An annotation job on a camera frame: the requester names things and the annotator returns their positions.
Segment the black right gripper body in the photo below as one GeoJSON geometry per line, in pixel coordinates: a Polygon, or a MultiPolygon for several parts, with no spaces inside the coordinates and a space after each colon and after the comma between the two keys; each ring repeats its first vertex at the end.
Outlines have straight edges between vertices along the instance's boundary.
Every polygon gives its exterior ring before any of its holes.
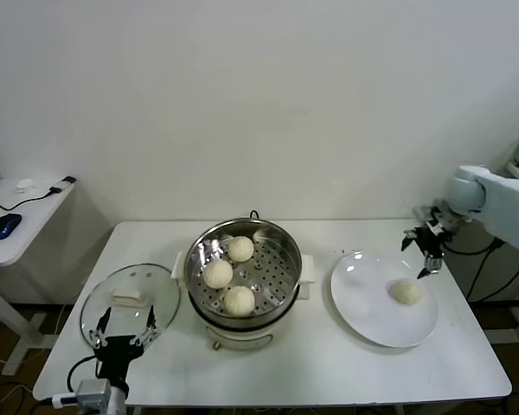
{"type": "Polygon", "coordinates": [[[441,257],[441,247],[446,242],[446,230],[439,221],[427,221],[416,228],[416,241],[425,255],[441,257]]]}

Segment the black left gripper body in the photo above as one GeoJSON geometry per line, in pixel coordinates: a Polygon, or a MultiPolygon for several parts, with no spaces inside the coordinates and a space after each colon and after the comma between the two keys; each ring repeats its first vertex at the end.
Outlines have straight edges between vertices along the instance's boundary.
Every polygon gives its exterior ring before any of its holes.
{"type": "Polygon", "coordinates": [[[98,378],[125,380],[131,362],[143,354],[144,346],[135,335],[107,337],[94,349],[94,355],[100,362],[98,378]]]}

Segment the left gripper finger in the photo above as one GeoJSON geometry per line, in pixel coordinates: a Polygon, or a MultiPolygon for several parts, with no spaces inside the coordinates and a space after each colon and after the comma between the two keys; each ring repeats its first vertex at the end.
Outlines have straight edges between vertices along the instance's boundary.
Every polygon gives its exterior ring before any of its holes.
{"type": "Polygon", "coordinates": [[[130,340],[131,345],[149,345],[158,337],[156,315],[154,306],[151,305],[144,330],[130,340]]]}
{"type": "Polygon", "coordinates": [[[106,328],[109,323],[112,308],[108,307],[105,313],[99,318],[94,329],[89,331],[89,338],[93,348],[99,348],[106,345],[106,328]]]}

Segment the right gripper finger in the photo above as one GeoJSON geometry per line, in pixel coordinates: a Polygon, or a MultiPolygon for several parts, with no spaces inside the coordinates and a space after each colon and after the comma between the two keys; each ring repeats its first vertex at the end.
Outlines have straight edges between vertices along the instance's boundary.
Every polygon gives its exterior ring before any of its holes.
{"type": "Polygon", "coordinates": [[[442,266],[442,256],[434,256],[431,253],[427,253],[424,260],[424,266],[418,274],[417,278],[424,278],[432,274],[439,272],[442,266]]]}
{"type": "Polygon", "coordinates": [[[419,238],[419,228],[408,229],[404,232],[405,236],[401,241],[400,250],[404,252],[413,242],[416,242],[419,238]]]}

